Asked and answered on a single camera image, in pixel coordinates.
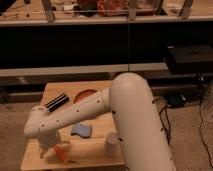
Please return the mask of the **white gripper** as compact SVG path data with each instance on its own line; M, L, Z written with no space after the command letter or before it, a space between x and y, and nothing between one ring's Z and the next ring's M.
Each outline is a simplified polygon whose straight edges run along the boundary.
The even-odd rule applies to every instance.
M38 138L40 149L39 156L40 159L43 159L45 154L48 152L49 148L52 148L54 145L58 144L61 148L69 148L71 142L67 140L61 141L61 136L58 131L47 133Z

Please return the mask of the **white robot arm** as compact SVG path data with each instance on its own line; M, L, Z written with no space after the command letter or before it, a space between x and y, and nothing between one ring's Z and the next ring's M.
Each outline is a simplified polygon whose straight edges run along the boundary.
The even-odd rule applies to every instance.
M118 75L109 87L59 112L34 107L24 135L49 149L60 142L59 129L106 113L112 114L126 171L176 171L151 88L136 73Z

